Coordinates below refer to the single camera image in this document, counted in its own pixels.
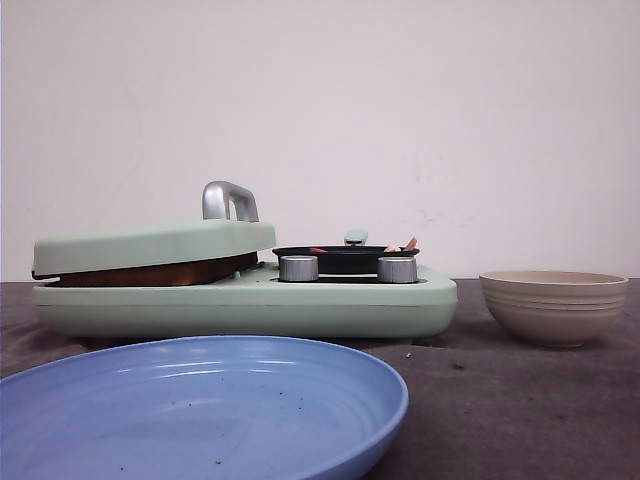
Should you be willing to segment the black round frying pan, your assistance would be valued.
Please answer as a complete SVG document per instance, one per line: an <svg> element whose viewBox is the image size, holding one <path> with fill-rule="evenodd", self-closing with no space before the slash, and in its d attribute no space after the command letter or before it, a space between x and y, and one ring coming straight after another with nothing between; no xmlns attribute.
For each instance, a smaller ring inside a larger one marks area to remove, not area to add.
<svg viewBox="0 0 640 480"><path fill-rule="evenodd" d="M312 253L310 247L326 249L328 253ZM272 252L280 258L284 255L313 255L318 258L320 274L331 275L360 275L377 272L380 257L416 256L420 253L417 248L409 252L384 252L386 246L367 245L322 245L322 246L289 246L275 248Z"/></svg>

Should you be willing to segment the left silver control knob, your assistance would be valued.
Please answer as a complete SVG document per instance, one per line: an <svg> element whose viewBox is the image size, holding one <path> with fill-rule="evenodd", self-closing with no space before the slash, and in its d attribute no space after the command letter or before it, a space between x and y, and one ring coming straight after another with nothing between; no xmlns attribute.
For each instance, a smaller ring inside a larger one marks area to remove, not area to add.
<svg viewBox="0 0 640 480"><path fill-rule="evenodd" d="M279 258L279 280L313 282L319 278L318 258L313 255L284 255Z"/></svg>

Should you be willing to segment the breakfast maker hinged lid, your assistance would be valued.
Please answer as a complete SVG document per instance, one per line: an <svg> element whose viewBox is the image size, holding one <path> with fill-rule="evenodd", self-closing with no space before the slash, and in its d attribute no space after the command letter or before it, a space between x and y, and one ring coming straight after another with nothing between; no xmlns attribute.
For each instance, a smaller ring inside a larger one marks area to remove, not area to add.
<svg viewBox="0 0 640 480"><path fill-rule="evenodd" d="M253 193L227 181L208 183L201 220L40 239L32 277L218 260L276 245L275 228L259 220Z"/></svg>

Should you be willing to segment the blue round plate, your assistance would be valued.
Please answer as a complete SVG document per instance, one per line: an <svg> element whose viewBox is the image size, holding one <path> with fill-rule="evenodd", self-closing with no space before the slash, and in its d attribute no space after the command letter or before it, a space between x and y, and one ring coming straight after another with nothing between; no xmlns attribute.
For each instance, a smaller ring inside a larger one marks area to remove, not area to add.
<svg viewBox="0 0 640 480"><path fill-rule="evenodd" d="M357 479L406 414L388 364L318 341L190 337L1 382L5 479Z"/></svg>

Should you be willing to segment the silver control knob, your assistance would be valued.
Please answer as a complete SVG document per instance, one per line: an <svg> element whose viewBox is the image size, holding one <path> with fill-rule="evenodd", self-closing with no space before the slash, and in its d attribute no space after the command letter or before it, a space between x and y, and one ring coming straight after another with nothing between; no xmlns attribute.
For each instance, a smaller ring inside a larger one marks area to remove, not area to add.
<svg viewBox="0 0 640 480"><path fill-rule="evenodd" d="M279 258L279 280L313 282L319 278L318 258L313 255L284 255Z"/></svg>
<svg viewBox="0 0 640 480"><path fill-rule="evenodd" d="M413 256L380 257L377 278L381 283L411 284L418 281L417 263Z"/></svg>

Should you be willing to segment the beige ribbed bowl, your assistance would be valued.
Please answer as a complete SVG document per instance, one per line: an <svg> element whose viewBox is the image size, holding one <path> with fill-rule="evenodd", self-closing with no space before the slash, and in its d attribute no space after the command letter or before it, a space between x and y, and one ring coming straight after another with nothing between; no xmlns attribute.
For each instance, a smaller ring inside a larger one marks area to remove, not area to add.
<svg viewBox="0 0 640 480"><path fill-rule="evenodd" d="M630 281L586 272L509 270L479 276L486 306L510 334L549 347L576 347L622 313Z"/></svg>

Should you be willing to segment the mint green breakfast maker base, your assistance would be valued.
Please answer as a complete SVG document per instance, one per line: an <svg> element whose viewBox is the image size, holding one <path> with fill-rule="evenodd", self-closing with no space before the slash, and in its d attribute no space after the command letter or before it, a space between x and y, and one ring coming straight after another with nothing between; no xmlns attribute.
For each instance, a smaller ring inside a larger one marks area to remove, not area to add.
<svg viewBox="0 0 640 480"><path fill-rule="evenodd" d="M74 337L174 338L216 334L302 338L420 338L445 331L457 286L421 266L411 284L374 276L278 279L273 263L211 284L176 287L37 285L40 322Z"/></svg>

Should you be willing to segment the white bread slice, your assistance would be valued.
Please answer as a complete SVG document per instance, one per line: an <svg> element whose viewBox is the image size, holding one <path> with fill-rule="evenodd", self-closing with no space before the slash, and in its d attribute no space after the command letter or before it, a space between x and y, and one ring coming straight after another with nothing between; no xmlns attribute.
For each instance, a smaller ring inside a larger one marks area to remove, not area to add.
<svg viewBox="0 0 640 480"><path fill-rule="evenodd" d="M59 287L168 287L208 284L258 264L251 252L209 260L61 274Z"/></svg>

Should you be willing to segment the right silver control knob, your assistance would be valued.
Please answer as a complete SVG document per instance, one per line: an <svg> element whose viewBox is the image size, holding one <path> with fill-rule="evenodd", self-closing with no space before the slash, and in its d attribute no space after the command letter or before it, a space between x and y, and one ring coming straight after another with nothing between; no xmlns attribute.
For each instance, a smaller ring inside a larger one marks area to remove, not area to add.
<svg viewBox="0 0 640 480"><path fill-rule="evenodd" d="M418 281L417 263L413 256L380 257L377 278L381 283L411 284Z"/></svg>

